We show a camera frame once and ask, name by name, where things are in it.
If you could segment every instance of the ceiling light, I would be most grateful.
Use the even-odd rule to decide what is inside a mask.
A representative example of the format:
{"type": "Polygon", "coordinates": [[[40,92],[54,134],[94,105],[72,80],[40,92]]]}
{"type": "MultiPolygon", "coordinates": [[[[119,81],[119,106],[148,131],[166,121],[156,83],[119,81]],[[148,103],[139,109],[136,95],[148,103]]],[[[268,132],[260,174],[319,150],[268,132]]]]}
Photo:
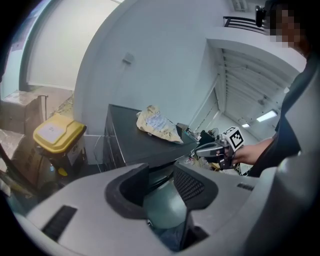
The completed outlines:
{"type": "Polygon", "coordinates": [[[271,110],[271,111],[269,111],[268,113],[266,113],[266,114],[258,117],[257,120],[258,120],[259,122],[262,122],[262,121],[267,120],[267,119],[269,119],[269,118],[274,118],[274,117],[276,117],[277,115],[278,115],[278,113],[277,113],[276,111],[271,110]]]}

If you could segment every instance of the gray floor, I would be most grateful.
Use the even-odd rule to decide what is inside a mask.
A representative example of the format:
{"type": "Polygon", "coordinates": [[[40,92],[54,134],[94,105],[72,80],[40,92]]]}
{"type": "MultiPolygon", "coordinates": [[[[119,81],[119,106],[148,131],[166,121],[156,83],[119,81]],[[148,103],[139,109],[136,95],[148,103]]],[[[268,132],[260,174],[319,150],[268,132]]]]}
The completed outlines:
{"type": "Polygon", "coordinates": [[[143,208],[153,227],[170,229],[186,219],[187,208],[178,194],[173,180],[157,188],[144,198],[143,208]]]}

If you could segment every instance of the cardboard box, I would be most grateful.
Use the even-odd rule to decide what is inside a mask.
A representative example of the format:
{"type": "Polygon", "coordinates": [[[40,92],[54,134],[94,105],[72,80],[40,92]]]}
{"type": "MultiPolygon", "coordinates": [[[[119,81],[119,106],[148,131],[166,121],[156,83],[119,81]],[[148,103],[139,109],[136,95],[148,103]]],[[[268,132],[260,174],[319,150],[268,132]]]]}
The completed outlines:
{"type": "Polygon", "coordinates": [[[3,130],[32,137],[43,121],[41,99],[31,92],[16,90],[1,101],[3,130]]]}
{"type": "Polygon", "coordinates": [[[36,152],[35,141],[32,137],[0,129],[0,143],[17,169],[7,170],[5,162],[0,159],[0,178],[12,189],[32,194],[32,189],[37,189],[39,172],[45,161],[36,152]]]}

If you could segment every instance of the white wall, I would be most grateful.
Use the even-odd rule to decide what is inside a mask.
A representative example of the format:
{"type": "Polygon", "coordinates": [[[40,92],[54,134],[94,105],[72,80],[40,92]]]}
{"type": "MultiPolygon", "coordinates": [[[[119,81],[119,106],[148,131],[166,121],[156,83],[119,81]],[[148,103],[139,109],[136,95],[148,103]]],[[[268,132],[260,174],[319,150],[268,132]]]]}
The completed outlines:
{"type": "MultiPolygon", "coordinates": [[[[19,90],[19,77],[20,77],[20,66],[22,61],[23,52],[25,50],[27,39],[30,35],[30,32],[32,28],[34,27],[34,24],[36,20],[38,19],[39,15],[42,13],[42,11],[45,9],[45,7],[48,5],[50,0],[43,0],[38,4],[38,6],[33,10],[28,18],[34,18],[33,23],[31,26],[28,26],[26,29],[26,35],[25,40],[22,45],[22,49],[9,50],[9,55],[5,67],[4,74],[2,76],[2,82],[0,86],[0,95],[1,99],[7,97],[8,95],[12,94],[14,91],[19,90]]],[[[19,30],[18,33],[21,34],[25,33],[24,30],[19,30]]]]}
{"type": "Polygon", "coordinates": [[[89,134],[103,134],[108,104],[153,104],[174,123],[189,124],[212,85],[199,79],[206,31],[223,26],[228,13],[224,0],[125,0],[85,53],[74,117],[89,134]],[[131,65],[122,62],[127,52],[131,65]]]}
{"type": "Polygon", "coordinates": [[[74,90],[89,43],[118,5],[111,0],[62,0],[34,42],[28,84],[74,90]]]}
{"type": "Polygon", "coordinates": [[[245,145],[257,144],[259,142],[245,128],[243,128],[242,126],[240,126],[239,124],[237,124],[236,122],[231,120],[229,117],[225,116],[224,114],[221,114],[220,117],[210,125],[209,129],[218,128],[219,134],[221,134],[232,126],[239,127],[244,137],[245,145]]]}

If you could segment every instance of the white ceiling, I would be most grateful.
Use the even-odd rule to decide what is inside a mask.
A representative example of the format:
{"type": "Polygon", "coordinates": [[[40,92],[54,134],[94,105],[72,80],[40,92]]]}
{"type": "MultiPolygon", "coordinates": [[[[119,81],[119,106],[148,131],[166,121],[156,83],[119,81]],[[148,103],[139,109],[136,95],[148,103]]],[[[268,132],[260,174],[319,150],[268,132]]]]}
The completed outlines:
{"type": "Polygon", "coordinates": [[[292,78],[258,57],[228,49],[221,49],[226,84],[226,107],[224,114],[247,128],[259,140],[272,137],[279,121],[284,89],[292,78]],[[263,114],[275,110],[278,116],[258,122],[263,114]]]}

